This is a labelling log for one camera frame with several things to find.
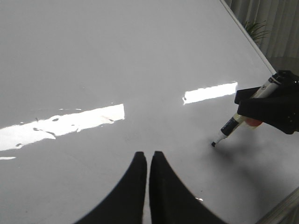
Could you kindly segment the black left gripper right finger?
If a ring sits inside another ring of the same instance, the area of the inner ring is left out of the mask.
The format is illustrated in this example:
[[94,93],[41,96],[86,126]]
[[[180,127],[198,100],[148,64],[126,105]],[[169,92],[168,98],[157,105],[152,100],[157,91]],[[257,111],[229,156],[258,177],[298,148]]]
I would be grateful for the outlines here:
[[224,223],[187,189],[160,151],[151,161],[149,204],[153,224]]

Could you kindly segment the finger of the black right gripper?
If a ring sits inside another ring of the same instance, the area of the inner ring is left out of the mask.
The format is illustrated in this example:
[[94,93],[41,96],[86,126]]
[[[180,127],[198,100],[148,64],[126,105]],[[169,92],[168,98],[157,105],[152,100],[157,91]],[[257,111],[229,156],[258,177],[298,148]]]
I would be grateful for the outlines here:
[[259,90],[259,88],[260,87],[238,90],[235,94],[234,103],[238,105],[240,101],[251,98]]
[[299,87],[279,87],[266,98],[242,100],[237,113],[293,134],[299,130]]

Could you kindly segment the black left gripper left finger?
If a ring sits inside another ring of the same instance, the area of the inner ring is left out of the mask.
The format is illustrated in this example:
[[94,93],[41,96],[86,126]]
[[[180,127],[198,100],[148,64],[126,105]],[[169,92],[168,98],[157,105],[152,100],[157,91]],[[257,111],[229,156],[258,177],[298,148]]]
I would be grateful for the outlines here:
[[147,181],[147,162],[136,152],[130,166],[106,198],[78,224],[141,224]]

